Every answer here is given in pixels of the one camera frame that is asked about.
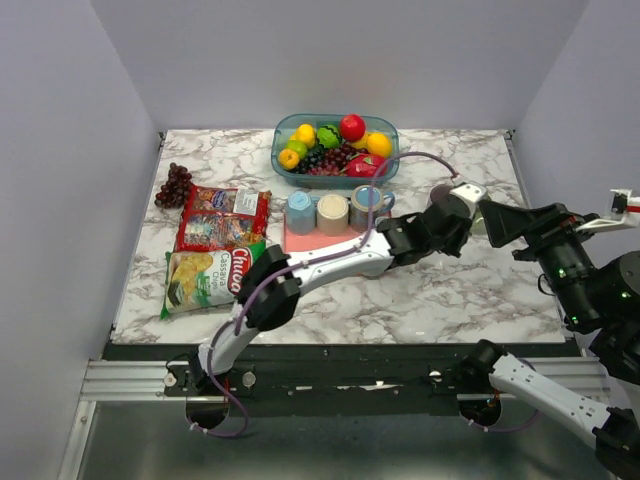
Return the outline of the green ceramic mug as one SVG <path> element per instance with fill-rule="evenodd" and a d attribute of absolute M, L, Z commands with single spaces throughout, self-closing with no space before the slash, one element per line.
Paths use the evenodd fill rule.
<path fill-rule="evenodd" d="M 474 215 L 472 217 L 472 224 L 470 227 L 470 234 L 472 236 L 486 236 L 487 230 L 485 225 L 484 216 L 481 212 L 480 206 L 476 205 Z"/>

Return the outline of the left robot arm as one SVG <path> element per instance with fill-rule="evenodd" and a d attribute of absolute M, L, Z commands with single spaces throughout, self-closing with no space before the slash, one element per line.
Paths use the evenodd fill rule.
<path fill-rule="evenodd" d="M 231 318 L 201 344 L 187 382 L 201 395 L 223 390 L 240 353 L 262 332 L 289 322 L 298 300 L 328 283 L 356 275 L 379 275 L 439 252 L 458 257 L 485 190 L 454 188 L 424 211 L 387 218 L 364 235 L 332 247 L 288 255 L 272 246 L 241 279 Z"/>

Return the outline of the purple ceramic mug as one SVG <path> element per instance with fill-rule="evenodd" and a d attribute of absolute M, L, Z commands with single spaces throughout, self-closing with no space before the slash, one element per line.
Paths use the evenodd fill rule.
<path fill-rule="evenodd" d="M 451 194 L 452 185 L 439 184 L 432 188 L 429 194 L 427 210 L 435 212 L 449 211 L 456 204 L 456 197 Z"/>

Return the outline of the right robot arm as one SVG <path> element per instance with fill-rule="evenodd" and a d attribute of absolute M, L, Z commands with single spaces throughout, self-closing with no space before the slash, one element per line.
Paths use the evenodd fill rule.
<path fill-rule="evenodd" d="M 616 477 L 638 478 L 639 253 L 630 251 L 597 268 L 582 246 L 594 233 L 625 226 L 638 207 L 629 204 L 612 219 L 579 216 L 559 203 L 523 209 L 482 200 L 479 209 L 493 247 L 526 241 L 514 258 L 540 265 L 570 331 L 596 335 L 589 348 L 620 382 L 631 406 L 621 409 L 581 396 L 488 340 L 479 341 L 460 362 L 459 379 L 474 392 L 492 388 L 515 396 L 591 447 Z"/>

